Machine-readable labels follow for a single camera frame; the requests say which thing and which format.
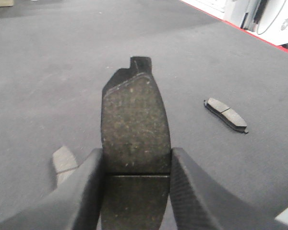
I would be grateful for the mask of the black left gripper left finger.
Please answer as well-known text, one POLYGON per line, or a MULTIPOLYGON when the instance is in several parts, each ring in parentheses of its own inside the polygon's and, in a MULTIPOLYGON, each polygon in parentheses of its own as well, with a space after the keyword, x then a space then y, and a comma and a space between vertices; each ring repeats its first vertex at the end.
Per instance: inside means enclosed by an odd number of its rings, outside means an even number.
POLYGON ((95 230, 103 191, 103 153, 94 149, 57 189, 0 222, 0 230, 95 230))

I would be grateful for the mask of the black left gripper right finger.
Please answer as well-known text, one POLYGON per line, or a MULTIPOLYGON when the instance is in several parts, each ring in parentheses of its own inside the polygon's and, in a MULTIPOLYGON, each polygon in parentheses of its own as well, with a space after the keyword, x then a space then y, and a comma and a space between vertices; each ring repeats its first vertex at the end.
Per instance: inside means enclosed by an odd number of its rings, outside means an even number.
POLYGON ((170 200, 179 230, 288 230, 217 183, 183 148, 172 149, 170 200))

